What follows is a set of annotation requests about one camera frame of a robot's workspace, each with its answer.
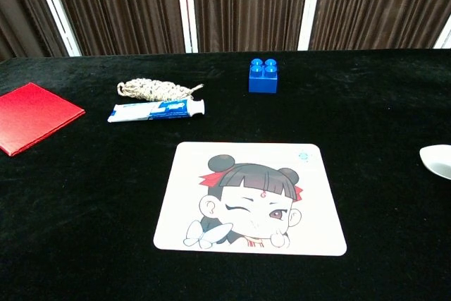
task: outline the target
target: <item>white rope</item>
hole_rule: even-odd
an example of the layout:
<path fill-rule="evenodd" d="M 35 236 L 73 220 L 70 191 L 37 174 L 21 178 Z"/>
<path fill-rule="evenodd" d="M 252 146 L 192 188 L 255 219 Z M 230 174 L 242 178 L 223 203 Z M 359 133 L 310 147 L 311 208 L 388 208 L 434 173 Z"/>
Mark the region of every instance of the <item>white rope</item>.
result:
<path fill-rule="evenodd" d="M 189 89 L 169 81 L 138 78 L 125 84 L 118 83 L 118 94 L 122 97 L 145 99 L 148 102 L 167 102 L 184 98 L 193 99 L 191 94 L 203 86 L 204 84 L 200 84 Z"/>

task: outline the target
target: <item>cartoon hand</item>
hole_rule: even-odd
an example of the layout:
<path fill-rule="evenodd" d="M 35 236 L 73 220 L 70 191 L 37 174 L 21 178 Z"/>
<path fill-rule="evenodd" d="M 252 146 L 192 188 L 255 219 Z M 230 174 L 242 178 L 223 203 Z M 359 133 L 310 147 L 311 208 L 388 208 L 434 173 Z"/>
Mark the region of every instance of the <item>cartoon hand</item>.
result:
<path fill-rule="evenodd" d="M 276 234 L 271 235 L 271 243 L 274 247 L 280 248 L 283 247 L 288 237 L 283 235 L 279 230 L 276 231 Z"/>

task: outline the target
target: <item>brown curtain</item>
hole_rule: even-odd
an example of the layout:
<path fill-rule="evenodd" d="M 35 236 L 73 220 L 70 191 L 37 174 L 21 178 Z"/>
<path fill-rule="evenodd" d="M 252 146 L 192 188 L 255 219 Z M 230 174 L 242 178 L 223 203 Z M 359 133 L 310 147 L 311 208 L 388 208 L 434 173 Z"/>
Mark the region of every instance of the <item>brown curtain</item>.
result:
<path fill-rule="evenodd" d="M 84 55 L 185 52 L 178 0 L 62 0 Z"/>
<path fill-rule="evenodd" d="M 45 0 L 0 0 L 0 33 L 0 61 L 67 55 Z"/>
<path fill-rule="evenodd" d="M 304 0 L 194 0 L 200 51 L 296 50 Z"/>
<path fill-rule="evenodd" d="M 310 49 L 431 48 L 451 0 L 318 0 Z"/>

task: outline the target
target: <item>black tablecloth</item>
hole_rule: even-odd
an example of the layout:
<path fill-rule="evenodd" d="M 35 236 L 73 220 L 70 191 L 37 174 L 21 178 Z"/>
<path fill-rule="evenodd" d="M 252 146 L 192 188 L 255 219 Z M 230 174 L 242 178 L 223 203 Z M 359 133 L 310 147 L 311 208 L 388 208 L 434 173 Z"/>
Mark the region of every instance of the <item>black tablecloth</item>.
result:
<path fill-rule="evenodd" d="M 252 58 L 278 93 L 250 94 Z M 107 123 L 133 78 L 170 80 L 206 115 Z M 0 154 L 5 298 L 449 300 L 451 182 L 420 148 L 451 143 L 449 50 L 12 59 L 0 94 L 27 82 L 86 114 L 15 157 Z M 153 235 L 178 143 L 313 143 L 347 241 L 342 257 L 158 250 Z"/>

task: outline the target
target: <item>blue label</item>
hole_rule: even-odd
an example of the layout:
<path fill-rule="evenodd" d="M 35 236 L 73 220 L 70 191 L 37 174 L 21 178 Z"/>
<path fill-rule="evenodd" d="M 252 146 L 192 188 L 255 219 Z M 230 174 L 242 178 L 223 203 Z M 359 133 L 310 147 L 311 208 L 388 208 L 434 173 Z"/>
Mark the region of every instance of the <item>blue label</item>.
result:
<path fill-rule="evenodd" d="M 155 111 L 149 115 L 149 120 L 184 118 L 190 116 L 187 110 L 187 100 L 174 100 L 173 102 L 162 102 Z"/>

